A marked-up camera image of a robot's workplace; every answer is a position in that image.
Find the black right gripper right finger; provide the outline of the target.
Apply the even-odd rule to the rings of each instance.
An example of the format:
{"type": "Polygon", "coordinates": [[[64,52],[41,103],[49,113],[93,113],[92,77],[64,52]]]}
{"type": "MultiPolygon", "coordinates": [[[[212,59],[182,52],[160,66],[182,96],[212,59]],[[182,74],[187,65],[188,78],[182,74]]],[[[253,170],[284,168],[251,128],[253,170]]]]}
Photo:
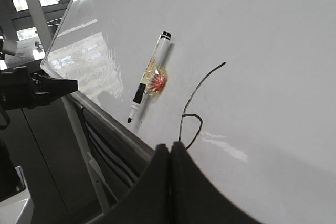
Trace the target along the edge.
{"type": "Polygon", "coordinates": [[[218,191],[181,142],[170,151],[170,186],[173,223],[259,223],[218,191]]]}

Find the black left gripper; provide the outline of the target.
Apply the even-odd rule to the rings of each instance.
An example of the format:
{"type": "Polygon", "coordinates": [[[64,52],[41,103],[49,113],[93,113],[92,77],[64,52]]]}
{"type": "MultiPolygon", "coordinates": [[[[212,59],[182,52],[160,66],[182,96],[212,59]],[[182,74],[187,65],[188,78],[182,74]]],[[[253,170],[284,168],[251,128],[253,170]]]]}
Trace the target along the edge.
{"type": "Polygon", "coordinates": [[[1,72],[1,107],[4,110],[32,109],[46,106],[65,95],[78,91],[78,81],[34,74],[27,67],[1,72]]]}

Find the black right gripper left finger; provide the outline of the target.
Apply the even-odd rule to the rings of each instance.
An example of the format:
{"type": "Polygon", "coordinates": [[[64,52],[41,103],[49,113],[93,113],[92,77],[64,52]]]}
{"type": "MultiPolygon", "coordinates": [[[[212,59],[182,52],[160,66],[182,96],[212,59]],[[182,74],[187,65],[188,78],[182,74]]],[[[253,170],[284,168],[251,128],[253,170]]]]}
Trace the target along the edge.
{"type": "Polygon", "coordinates": [[[169,150],[159,144],[132,189],[93,223],[168,223],[168,168],[169,150]]]}

